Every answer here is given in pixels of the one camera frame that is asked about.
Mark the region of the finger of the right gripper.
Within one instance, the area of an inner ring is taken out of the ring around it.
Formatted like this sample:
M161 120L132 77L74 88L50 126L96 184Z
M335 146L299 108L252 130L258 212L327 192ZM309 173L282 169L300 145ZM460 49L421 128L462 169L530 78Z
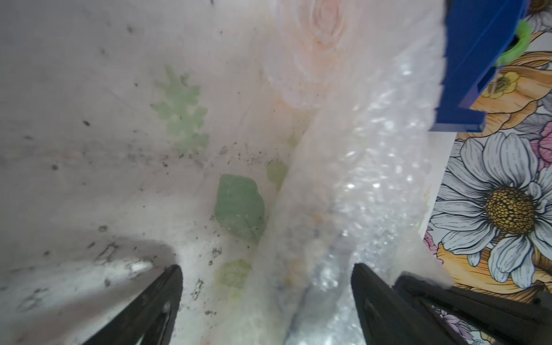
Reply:
M402 275L393 286L408 303L427 302L458 316L502 344L550 344L551 309Z

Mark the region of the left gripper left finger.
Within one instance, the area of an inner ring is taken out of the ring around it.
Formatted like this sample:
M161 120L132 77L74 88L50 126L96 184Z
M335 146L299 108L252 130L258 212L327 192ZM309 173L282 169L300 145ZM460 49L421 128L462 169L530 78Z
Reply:
M84 344L169 344L182 292L182 270L173 264Z

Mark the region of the blue yellow patterned bowl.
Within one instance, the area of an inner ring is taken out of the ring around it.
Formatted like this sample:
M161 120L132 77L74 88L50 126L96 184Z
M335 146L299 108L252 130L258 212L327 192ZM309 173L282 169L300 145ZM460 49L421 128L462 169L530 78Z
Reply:
M298 286L287 331L291 336L326 327L338 310L350 278L350 238L343 235L331 214L316 213L308 219L310 227L300 246L301 257L288 266Z

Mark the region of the clear bubble wrap sheet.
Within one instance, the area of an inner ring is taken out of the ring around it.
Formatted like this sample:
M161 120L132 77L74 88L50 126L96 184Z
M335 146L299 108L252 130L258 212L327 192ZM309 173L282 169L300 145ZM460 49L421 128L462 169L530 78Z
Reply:
M428 135L446 61L443 1L273 1L267 76L283 98L314 109L296 147L235 309L210 344L363 344L354 264L386 283L404 270L439 281L419 234L431 169ZM350 278L332 320L288 333L290 261L309 216L331 214L350 238Z

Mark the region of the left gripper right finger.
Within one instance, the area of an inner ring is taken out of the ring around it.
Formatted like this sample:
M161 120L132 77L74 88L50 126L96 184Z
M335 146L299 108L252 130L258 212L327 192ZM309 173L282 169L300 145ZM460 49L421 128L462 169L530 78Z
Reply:
M415 310L365 264L355 264L351 286L367 344L456 344L437 323Z

